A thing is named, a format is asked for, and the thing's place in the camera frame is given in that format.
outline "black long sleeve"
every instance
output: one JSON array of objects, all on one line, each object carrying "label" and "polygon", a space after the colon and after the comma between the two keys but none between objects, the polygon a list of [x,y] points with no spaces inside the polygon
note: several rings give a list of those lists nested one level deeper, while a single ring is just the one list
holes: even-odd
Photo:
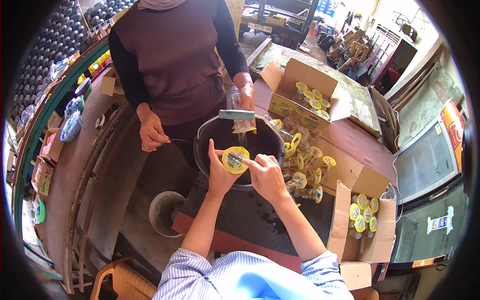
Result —
[{"label": "black long sleeve", "polygon": [[[166,12],[148,11],[158,13],[159,18],[161,18],[161,13]],[[233,79],[239,72],[248,72],[247,60],[238,43],[232,16],[225,0],[217,0],[217,11],[213,24],[218,35],[216,48],[230,77]],[[138,60],[131,52],[125,49],[119,36],[115,32],[115,27],[110,31],[108,45],[128,102],[134,109],[141,103],[148,103],[149,95],[143,81],[143,76],[140,71],[138,71]]]},{"label": "black long sleeve", "polygon": [[237,40],[235,25],[225,0],[218,0],[213,25],[218,34],[216,49],[230,78],[233,79],[239,72],[249,72],[247,60]]},{"label": "black long sleeve", "polygon": [[148,92],[142,74],[138,70],[138,60],[133,53],[128,52],[112,28],[108,35],[108,46],[115,70],[130,105],[134,109],[141,103],[148,103]]}]

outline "woman's left hand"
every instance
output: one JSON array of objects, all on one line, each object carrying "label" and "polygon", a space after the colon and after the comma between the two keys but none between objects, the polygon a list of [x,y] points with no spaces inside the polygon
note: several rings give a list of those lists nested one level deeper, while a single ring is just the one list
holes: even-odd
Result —
[{"label": "woman's left hand", "polygon": [[208,180],[208,191],[221,195],[222,197],[230,190],[233,183],[242,175],[232,174],[225,169],[220,161],[224,150],[215,150],[212,139],[208,145],[208,156],[210,157],[210,178]]},{"label": "woman's left hand", "polygon": [[[240,97],[243,101],[243,110],[255,111],[255,102],[253,100],[253,81],[248,72],[239,72],[233,77],[233,83],[239,89]],[[255,120],[252,121],[252,126],[256,126]]]}]

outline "license plate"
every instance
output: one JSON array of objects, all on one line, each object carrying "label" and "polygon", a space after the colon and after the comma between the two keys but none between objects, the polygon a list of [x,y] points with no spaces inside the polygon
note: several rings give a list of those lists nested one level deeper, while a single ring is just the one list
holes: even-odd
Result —
[{"label": "license plate", "polygon": [[257,24],[257,23],[248,23],[248,28],[253,28],[253,29],[256,29],[256,30],[260,30],[260,31],[265,31],[265,32],[268,32],[268,33],[272,33],[272,29],[273,29],[269,26],[260,25],[260,24]]}]

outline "woman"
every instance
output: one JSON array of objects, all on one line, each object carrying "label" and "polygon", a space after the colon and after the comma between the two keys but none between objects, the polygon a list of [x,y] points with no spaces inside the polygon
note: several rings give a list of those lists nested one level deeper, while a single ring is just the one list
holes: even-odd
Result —
[{"label": "woman", "polygon": [[125,96],[142,123],[142,150],[176,141],[196,167],[198,128],[227,107],[220,62],[254,110],[253,83],[225,0],[139,0],[108,38]]},{"label": "woman", "polygon": [[252,185],[281,218],[299,257],[300,275],[250,252],[231,252],[212,263],[206,260],[224,195],[240,174],[220,162],[222,150],[210,140],[210,179],[205,199],[181,248],[162,274],[159,299],[353,299],[338,272],[337,256],[328,251],[292,201],[273,156],[244,159]]}]

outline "striped shirt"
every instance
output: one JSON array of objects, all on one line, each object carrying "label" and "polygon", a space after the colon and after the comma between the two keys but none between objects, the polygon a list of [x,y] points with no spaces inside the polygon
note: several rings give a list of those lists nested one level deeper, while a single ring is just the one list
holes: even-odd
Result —
[{"label": "striped shirt", "polygon": [[162,274],[159,299],[346,299],[337,255],[326,251],[300,267],[302,274],[251,252],[230,252],[209,263],[179,248]]}]

